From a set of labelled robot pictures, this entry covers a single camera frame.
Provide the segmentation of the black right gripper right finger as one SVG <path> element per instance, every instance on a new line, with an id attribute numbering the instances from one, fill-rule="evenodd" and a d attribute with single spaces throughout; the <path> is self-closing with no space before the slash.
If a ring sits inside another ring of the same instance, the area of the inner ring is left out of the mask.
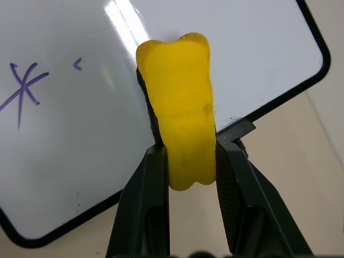
<path id="1" fill-rule="evenodd" d="M 273 184 L 235 143 L 217 141 L 216 186 L 233 257 L 312 257 Z"/>

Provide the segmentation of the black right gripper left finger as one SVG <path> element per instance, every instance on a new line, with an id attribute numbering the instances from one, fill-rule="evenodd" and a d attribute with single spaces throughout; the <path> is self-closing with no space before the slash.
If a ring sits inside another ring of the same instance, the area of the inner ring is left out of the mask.
<path id="1" fill-rule="evenodd" d="M 148 148 L 124 187 L 105 256 L 170 256 L 168 159 L 164 146 Z"/>

